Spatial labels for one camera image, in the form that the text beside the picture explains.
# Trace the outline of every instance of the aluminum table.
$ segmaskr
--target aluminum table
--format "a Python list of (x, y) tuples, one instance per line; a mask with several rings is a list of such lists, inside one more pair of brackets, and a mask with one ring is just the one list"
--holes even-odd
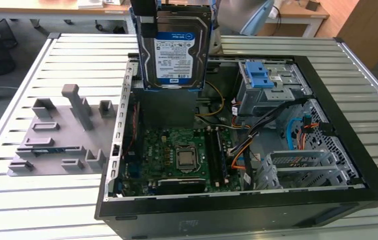
[[(222, 38), (226, 54), (307, 56), (378, 165), (378, 80), (345, 43), (294, 37)], [(63, 84), (78, 84), (90, 104), (119, 103), (127, 54), (138, 52), (134, 35), (62, 34), (49, 39), (0, 119), (0, 238), (115, 240), (94, 219), (101, 175), (7, 176), (31, 119), (37, 97), (69, 105)], [(202, 239), (378, 239), (378, 208), (362, 210), (325, 227), (262, 231)]]

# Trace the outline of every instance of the blue wire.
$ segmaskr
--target blue wire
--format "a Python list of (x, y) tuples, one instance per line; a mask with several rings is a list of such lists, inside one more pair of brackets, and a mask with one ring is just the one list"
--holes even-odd
[(294, 147), (294, 142), (293, 142), (293, 139), (291, 139), (291, 126), (294, 125), (294, 122), (295, 121), (303, 121), (302, 118), (291, 118), (290, 122), (289, 122), (289, 125), (287, 125), (287, 131), (286, 131), (286, 137), (287, 137), (287, 144), (289, 144), (289, 149), (290, 150), (294, 150), (295, 147)]

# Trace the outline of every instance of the desk leg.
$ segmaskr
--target desk leg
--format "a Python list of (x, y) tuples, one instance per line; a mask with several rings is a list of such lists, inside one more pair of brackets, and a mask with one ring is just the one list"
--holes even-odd
[(39, 19), (31, 19), (30, 20), (31, 25), (34, 26), (34, 28), (39, 28), (41, 27), (41, 20)]
[(314, 38), (315, 34), (318, 32), (318, 29), (321, 28), (323, 19), (322, 18), (310, 18), (310, 23), (306, 27), (303, 38)]
[(125, 16), (125, 23), (127, 24), (127, 34), (137, 34), (134, 21), (130, 14)]

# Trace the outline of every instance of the wd blue hard drive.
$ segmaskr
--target wd blue hard drive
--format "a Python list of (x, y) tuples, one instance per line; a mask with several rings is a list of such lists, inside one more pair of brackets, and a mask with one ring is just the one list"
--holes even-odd
[(201, 90), (209, 58), (211, 9), (205, 5), (163, 4), (155, 14), (154, 21), (137, 17), (143, 87), (146, 90)]

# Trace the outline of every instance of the wooden desk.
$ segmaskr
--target wooden desk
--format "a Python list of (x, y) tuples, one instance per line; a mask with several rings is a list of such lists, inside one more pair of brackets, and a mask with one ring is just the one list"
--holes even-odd
[(78, 9), (78, 0), (0, 0), (0, 18), (7, 19), (91, 19), (123, 20), (130, 34), (135, 29), (129, 13), (130, 0), (123, 5)]
[(0, 12), (5, 14), (129, 14), (129, 2), (126, 0), (125, 5), (105, 4), (105, 8), (78, 9), (77, 0), (0, 0)]
[[(281, 23), (283, 25), (275, 33), (275, 36), (315, 37), (322, 22), (329, 18), (330, 14), (322, 6), (318, 7), (317, 11), (307, 10), (307, 3), (309, 0), (302, 0), (301, 5), (297, 1), (290, 1), (281, 6)], [(270, 36), (275, 31), (277, 23), (278, 18), (269, 18), (258, 36)]]

